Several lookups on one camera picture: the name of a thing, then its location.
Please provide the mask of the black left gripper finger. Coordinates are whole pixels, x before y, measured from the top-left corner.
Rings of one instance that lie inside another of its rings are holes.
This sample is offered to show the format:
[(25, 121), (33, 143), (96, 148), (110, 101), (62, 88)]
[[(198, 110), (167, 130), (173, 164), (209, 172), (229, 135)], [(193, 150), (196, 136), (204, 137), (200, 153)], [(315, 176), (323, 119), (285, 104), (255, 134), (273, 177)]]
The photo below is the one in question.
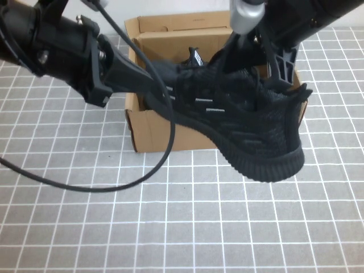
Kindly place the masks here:
[(101, 60), (101, 78), (106, 85), (154, 85), (151, 76), (125, 58), (105, 35), (99, 35), (98, 44), (100, 51), (105, 54)]
[(156, 81), (145, 75), (109, 74), (107, 75), (107, 87), (111, 89), (108, 96), (113, 96), (115, 93), (145, 94), (158, 90)]

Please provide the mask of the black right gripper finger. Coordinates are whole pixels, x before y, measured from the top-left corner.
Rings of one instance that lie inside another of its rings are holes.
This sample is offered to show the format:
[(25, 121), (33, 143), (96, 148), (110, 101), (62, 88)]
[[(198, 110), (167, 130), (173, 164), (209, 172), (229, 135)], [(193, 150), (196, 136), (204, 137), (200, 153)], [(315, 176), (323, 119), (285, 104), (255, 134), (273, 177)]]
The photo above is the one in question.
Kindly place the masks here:
[(249, 68), (250, 41), (246, 35), (232, 32), (224, 45), (222, 72), (231, 73)]
[(289, 89), (293, 86), (293, 75), (295, 63), (299, 50), (299, 45), (293, 47), (283, 47), (273, 44), (274, 49), (274, 72), (272, 82), (275, 89)]

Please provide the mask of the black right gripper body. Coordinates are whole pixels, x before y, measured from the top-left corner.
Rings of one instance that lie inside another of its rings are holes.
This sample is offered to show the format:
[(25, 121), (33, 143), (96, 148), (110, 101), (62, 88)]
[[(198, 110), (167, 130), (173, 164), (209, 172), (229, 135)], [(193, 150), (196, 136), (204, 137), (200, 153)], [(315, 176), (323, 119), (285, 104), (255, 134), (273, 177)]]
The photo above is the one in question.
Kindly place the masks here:
[(265, 4), (262, 24), (269, 41), (279, 53), (292, 53), (290, 61), (297, 58), (296, 48), (303, 40), (342, 18), (363, 1), (250, 1)]

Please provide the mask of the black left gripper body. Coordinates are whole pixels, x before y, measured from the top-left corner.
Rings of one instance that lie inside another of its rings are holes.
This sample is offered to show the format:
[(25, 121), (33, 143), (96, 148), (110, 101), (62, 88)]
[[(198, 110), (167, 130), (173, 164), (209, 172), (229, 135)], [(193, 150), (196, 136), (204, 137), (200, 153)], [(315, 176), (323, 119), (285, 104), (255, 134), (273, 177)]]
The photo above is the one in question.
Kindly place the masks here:
[(45, 19), (41, 11), (30, 17), (30, 71), (62, 80), (88, 104), (105, 107), (113, 90), (104, 82), (114, 47), (90, 19), (77, 24), (65, 17)]

